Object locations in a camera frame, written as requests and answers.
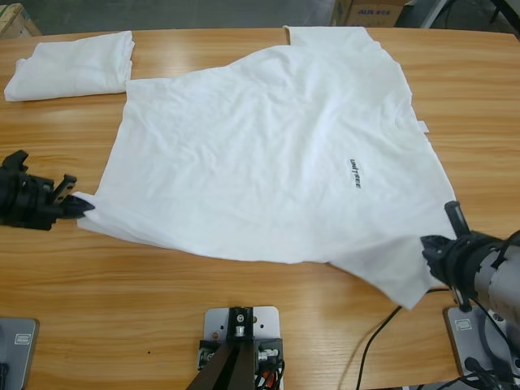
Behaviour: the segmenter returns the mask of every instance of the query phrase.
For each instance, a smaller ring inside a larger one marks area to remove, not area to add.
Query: cardboard box
[[[21,4],[0,6],[0,39],[38,35],[41,35],[40,30]]]
[[[393,27],[406,3],[407,0],[336,0],[331,26]]]

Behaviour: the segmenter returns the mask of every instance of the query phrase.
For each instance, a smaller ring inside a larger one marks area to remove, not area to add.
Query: screw
[[[245,335],[245,327],[236,327],[235,328],[235,337],[244,337]]]

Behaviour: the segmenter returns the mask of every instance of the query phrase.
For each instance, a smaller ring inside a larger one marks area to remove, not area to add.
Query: wrinkled fabric
[[[4,96],[16,102],[124,92],[133,46],[130,31],[38,43],[31,57],[17,61]]]
[[[173,79],[131,80],[79,226],[244,261],[329,262],[412,307],[420,236],[452,236],[451,185],[401,67],[364,28],[291,28],[291,45]]]

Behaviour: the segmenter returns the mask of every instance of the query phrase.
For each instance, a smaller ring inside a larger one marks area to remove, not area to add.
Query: wooden table
[[[370,29],[401,63],[418,118],[471,227],[508,236],[520,225],[520,46],[487,32]],[[0,41],[0,87],[40,41]],[[287,43],[281,28],[134,32],[132,78],[223,66]],[[125,95],[0,101],[0,156],[25,149],[29,172],[79,178],[94,193]],[[0,315],[41,322],[29,389],[184,388],[207,309],[274,305],[287,360],[286,388],[352,389],[366,336],[394,308],[356,277],[323,265],[201,258],[82,231],[0,227]],[[457,376],[441,311],[445,292],[403,311],[368,355],[364,388]]]

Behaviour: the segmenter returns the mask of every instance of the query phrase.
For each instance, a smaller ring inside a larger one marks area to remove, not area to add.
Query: gray floor
[[[0,0],[21,2],[45,34],[156,28],[238,28],[328,25],[334,0]],[[407,6],[398,27],[418,27],[432,0]],[[512,33],[490,0],[457,0],[434,28]]]

